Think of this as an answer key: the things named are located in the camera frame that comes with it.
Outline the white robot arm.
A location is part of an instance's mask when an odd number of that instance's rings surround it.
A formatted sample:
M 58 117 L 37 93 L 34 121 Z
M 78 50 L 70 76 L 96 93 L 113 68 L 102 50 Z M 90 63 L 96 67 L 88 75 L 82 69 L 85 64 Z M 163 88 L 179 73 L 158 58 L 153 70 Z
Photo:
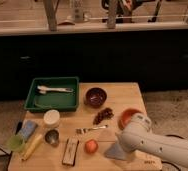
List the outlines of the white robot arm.
M 117 134 L 122 149 L 127 153 L 140 150 L 188 168 L 188 140 L 154 134 L 151 125 L 147 115 L 134 114 Z

